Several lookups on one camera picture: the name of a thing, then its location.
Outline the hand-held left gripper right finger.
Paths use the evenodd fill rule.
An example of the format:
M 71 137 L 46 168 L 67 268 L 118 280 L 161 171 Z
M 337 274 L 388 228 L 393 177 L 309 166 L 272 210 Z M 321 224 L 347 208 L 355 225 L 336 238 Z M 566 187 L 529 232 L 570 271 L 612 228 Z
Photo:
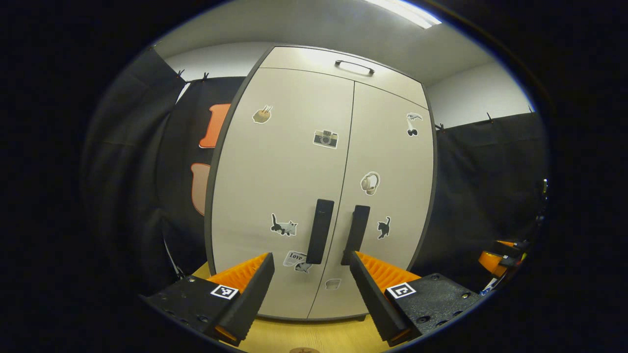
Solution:
M 381 339 L 397 346 L 441 330 L 482 299 L 440 273 L 420 277 L 359 251 L 350 272 Z

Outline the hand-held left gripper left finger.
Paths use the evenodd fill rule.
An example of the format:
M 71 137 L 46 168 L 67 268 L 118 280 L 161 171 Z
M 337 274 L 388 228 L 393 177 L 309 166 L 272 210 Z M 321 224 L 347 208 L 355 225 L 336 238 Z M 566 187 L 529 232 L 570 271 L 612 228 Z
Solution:
M 211 277 L 188 276 L 142 300 L 180 326 L 239 346 L 265 299 L 275 271 L 265 252 Z

